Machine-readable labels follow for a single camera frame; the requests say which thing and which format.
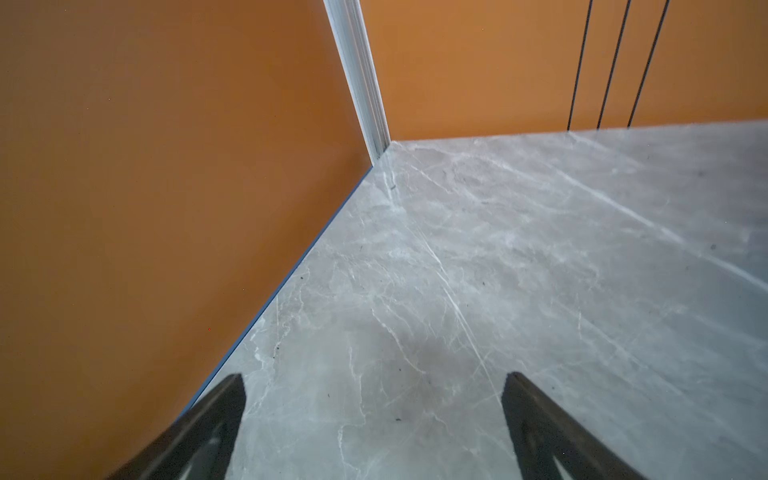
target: marble tile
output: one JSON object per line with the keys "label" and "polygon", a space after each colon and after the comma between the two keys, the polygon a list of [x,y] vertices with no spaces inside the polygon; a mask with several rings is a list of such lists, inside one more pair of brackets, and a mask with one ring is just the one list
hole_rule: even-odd
{"label": "marble tile", "polygon": [[653,479],[768,471],[768,122],[395,142],[225,363],[228,478],[520,478],[519,370]]}

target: black cable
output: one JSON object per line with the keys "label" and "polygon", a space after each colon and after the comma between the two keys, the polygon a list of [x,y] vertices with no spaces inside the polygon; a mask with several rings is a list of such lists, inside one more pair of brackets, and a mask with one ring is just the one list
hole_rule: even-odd
{"label": "black cable", "polygon": [[568,115],[568,130],[571,129],[571,119],[574,116],[574,104],[576,103],[576,89],[578,88],[578,75],[581,73],[581,60],[584,58],[584,46],[587,44],[587,30],[589,30],[589,16],[592,13],[592,0],[589,0],[587,9],[587,22],[584,24],[584,38],[581,39],[581,53],[578,56],[578,68],[576,69],[576,83],[574,84],[574,96],[571,99],[571,113]]}
{"label": "black cable", "polygon": [[629,116],[629,122],[627,128],[632,125],[632,119],[634,118],[634,111],[637,110],[637,103],[640,101],[640,92],[643,91],[643,85],[645,85],[645,76],[648,75],[648,68],[650,67],[650,60],[654,57],[654,50],[656,50],[656,42],[659,41],[659,34],[661,33],[661,26],[664,24],[664,17],[667,16],[667,7],[670,6],[670,0],[664,3],[664,10],[661,12],[661,20],[659,20],[659,27],[656,29],[656,36],[654,37],[654,44],[650,47],[650,54],[648,55],[648,62],[645,64],[645,71],[643,72],[643,79],[640,80],[640,88],[637,89],[637,97],[634,98],[634,105],[632,105],[632,113]]}
{"label": "black cable", "polygon": [[616,58],[619,56],[619,47],[621,46],[621,37],[624,36],[624,26],[627,24],[627,15],[629,15],[629,5],[632,0],[627,0],[627,7],[624,10],[624,20],[621,21],[621,30],[619,30],[619,39],[616,42],[616,51],[614,52],[614,61],[611,63],[611,73],[608,74],[608,84],[605,85],[605,96],[603,96],[603,106],[600,108],[600,117],[598,118],[598,130],[603,122],[603,112],[605,111],[605,102],[608,100],[608,90],[611,88],[611,80],[614,77],[614,68],[616,68]]}

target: white corner trim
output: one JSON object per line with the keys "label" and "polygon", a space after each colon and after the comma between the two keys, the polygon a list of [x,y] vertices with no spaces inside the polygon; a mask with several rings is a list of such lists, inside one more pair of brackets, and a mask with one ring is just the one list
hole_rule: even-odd
{"label": "white corner trim", "polygon": [[371,163],[389,146],[379,82],[359,0],[323,0]]}

